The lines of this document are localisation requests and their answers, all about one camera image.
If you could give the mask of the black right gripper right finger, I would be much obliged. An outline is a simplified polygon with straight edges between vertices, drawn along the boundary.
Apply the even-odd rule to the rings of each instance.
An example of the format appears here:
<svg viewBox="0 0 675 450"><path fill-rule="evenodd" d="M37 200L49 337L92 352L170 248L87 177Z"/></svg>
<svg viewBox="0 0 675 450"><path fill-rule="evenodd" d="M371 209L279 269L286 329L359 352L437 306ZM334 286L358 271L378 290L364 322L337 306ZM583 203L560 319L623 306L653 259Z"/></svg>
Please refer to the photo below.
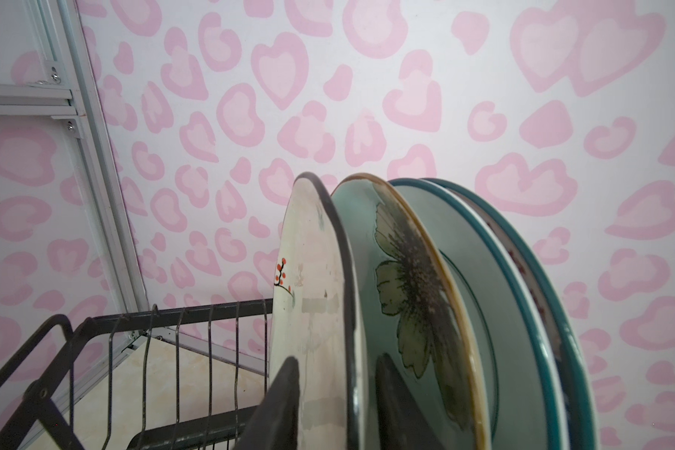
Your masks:
<svg viewBox="0 0 675 450"><path fill-rule="evenodd" d="M444 449L389 354L377 359L375 384L382 450Z"/></svg>

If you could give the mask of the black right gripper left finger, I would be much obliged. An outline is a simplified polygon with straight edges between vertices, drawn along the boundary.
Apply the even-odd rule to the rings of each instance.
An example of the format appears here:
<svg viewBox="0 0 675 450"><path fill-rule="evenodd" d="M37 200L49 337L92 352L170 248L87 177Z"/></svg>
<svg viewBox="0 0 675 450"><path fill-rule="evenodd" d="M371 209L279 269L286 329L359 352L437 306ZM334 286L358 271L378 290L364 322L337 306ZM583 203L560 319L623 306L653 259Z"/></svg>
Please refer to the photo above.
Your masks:
<svg viewBox="0 0 675 450"><path fill-rule="evenodd" d="M299 399L299 364L289 356L234 448L296 450Z"/></svg>

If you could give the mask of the cream floral rim plate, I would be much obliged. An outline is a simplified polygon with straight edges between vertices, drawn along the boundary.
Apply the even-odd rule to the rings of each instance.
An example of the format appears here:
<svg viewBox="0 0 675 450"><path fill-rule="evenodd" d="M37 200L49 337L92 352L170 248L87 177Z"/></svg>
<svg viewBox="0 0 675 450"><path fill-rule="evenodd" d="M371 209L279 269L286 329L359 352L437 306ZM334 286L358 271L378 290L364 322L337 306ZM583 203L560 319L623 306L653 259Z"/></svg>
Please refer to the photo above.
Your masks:
<svg viewBox="0 0 675 450"><path fill-rule="evenodd" d="M299 367L297 446L365 445L365 342L347 234L326 186L311 172L292 185L273 278L269 375Z"/></svg>

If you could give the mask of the light blue flower plate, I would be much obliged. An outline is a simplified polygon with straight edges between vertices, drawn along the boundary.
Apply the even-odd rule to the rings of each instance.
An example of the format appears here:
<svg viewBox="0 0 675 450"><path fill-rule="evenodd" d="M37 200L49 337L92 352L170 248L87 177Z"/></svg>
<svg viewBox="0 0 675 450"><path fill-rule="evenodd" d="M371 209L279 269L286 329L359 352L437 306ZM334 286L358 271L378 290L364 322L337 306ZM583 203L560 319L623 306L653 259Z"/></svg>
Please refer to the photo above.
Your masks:
<svg viewBox="0 0 675 450"><path fill-rule="evenodd" d="M394 187L372 174L348 176L331 198L354 257L369 371L390 356L444 448L491 448L476 334L426 227Z"/></svg>

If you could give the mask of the white plate quatrefoil emblem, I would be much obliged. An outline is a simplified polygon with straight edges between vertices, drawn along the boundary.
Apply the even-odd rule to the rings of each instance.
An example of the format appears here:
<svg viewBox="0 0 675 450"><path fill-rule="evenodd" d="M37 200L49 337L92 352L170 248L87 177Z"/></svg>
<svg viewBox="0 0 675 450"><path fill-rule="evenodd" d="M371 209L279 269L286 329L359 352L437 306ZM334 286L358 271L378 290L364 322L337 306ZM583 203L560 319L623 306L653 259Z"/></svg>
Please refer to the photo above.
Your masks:
<svg viewBox="0 0 675 450"><path fill-rule="evenodd" d="M429 232L466 297L487 371L493 448L569 448L551 345L507 250L451 190L419 179L392 184Z"/></svg>

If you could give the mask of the dark green rim plate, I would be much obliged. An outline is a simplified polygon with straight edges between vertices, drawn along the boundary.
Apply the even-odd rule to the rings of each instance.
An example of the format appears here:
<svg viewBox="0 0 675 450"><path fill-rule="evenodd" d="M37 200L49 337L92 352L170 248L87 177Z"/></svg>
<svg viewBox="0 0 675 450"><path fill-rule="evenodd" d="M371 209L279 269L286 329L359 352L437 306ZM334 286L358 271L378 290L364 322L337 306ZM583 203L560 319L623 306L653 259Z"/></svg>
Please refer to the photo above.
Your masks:
<svg viewBox="0 0 675 450"><path fill-rule="evenodd" d="M470 207L489 225L519 268L521 277L526 282L539 310L556 360L564 390L570 447L597 449L598 423L587 365L561 300L536 254L509 220L485 199L466 187L444 179L431 178L429 181L452 191L461 200L470 204Z"/></svg>

